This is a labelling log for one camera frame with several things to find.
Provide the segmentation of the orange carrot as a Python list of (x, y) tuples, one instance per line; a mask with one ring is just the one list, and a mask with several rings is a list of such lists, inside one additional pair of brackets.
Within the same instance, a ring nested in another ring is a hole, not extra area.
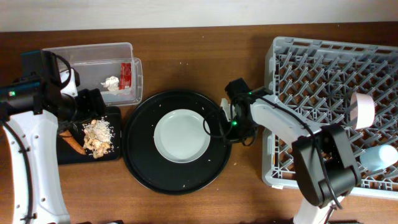
[(75, 140), (75, 138), (72, 136), (72, 134), (69, 130), (66, 130), (63, 133), (60, 133), (60, 137), (66, 143), (68, 143), (77, 153), (79, 153), (81, 155), (86, 154), (85, 149)]

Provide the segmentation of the grey plate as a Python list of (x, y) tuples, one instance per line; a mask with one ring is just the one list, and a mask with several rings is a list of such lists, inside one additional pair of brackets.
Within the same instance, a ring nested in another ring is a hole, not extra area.
[(210, 146), (209, 125), (199, 113), (178, 109), (165, 114), (155, 126), (154, 144), (170, 162), (184, 164), (199, 159)]

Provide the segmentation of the pistachio shells and rice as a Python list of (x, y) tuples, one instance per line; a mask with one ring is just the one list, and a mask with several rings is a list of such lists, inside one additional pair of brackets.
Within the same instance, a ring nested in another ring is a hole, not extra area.
[(94, 159), (99, 159), (114, 152), (114, 130), (109, 121), (104, 118), (93, 119), (83, 124), (83, 149)]

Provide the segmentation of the pink bowl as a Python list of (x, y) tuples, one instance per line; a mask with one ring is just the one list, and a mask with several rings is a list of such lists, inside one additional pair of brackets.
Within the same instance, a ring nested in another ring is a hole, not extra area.
[(368, 128), (373, 125), (376, 112), (372, 96), (353, 93), (350, 107), (349, 117), (354, 129)]

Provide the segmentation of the light blue cup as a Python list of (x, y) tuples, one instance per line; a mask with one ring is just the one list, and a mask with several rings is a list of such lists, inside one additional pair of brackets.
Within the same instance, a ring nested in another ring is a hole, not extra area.
[(385, 169), (397, 162), (397, 149), (387, 144), (370, 147), (359, 159), (368, 171)]

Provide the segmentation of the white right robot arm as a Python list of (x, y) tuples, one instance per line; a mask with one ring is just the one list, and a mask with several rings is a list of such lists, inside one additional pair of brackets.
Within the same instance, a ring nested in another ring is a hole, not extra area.
[(304, 199), (292, 223), (328, 223), (341, 201), (361, 183), (361, 173), (345, 129), (322, 125), (289, 108), (267, 88), (250, 90), (239, 78), (225, 87), (221, 107), (230, 127), (227, 144), (256, 139), (262, 126), (292, 149), (295, 177)]

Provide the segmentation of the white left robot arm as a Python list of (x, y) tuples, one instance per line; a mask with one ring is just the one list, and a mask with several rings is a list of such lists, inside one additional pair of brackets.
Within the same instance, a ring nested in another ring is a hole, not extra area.
[(57, 161), (57, 137), (103, 115), (98, 89), (78, 91), (78, 72), (46, 50), (21, 55), (22, 76), (1, 88), (14, 187), (13, 223), (69, 223)]

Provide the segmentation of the grey dishwasher rack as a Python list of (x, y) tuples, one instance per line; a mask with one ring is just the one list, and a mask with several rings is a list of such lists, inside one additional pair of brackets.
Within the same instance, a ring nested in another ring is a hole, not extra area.
[[(304, 118), (341, 124), (363, 177), (352, 195), (397, 200), (397, 162), (368, 171), (359, 161), (370, 147), (397, 149), (397, 47), (276, 37), (266, 55), (265, 86)], [(375, 119), (354, 130), (353, 93), (370, 95)], [(292, 150), (269, 130), (262, 135), (262, 180), (271, 187), (298, 189)]]

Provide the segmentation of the black rectangular tray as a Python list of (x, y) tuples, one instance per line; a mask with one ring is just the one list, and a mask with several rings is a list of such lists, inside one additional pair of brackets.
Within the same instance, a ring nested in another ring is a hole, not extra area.
[(116, 160), (121, 155), (121, 111), (117, 106), (108, 106), (105, 115), (99, 117), (109, 123), (111, 148), (104, 156), (95, 159), (93, 152), (85, 149), (86, 154), (78, 153), (61, 136), (57, 137), (57, 160), (59, 165)]

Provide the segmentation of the crumpled white tissue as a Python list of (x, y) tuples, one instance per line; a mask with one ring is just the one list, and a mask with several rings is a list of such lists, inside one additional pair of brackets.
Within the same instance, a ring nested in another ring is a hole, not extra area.
[(105, 82), (101, 83), (102, 86), (108, 91), (118, 91), (119, 90), (119, 78), (111, 76), (106, 78)]

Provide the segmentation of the clear plastic bin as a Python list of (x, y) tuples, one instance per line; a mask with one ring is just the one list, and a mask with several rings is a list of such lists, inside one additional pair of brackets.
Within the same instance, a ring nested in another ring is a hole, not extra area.
[[(137, 105), (142, 100), (143, 72), (141, 60), (133, 56), (133, 47), (129, 42), (110, 44), (76, 45), (47, 48), (66, 59), (80, 75), (82, 89), (99, 89), (103, 101), (108, 106)], [(120, 79), (121, 64), (131, 63), (131, 87), (127, 90), (108, 91), (101, 83), (115, 76)]]

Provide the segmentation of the red wrapper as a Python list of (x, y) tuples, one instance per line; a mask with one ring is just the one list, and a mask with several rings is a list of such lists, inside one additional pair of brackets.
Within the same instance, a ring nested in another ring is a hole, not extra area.
[(119, 79), (119, 89), (127, 90), (131, 87), (132, 68), (131, 63), (121, 64), (121, 76)]

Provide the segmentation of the round black tray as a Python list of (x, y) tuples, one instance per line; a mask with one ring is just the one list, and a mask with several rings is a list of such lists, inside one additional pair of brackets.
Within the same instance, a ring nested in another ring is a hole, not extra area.
[[(163, 158), (154, 144), (154, 129), (160, 118), (178, 109), (193, 110), (209, 125), (210, 146), (199, 159), (178, 164)], [(130, 173), (145, 187), (162, 194), (183, 195), (212, 183), (227, 164), (231, 146), (220, 137), (228, 127), (217, 116), (218, 106), (191, 90), (168, 90), (142, 102), (128, 118), (122, 136), (123, 157)]]

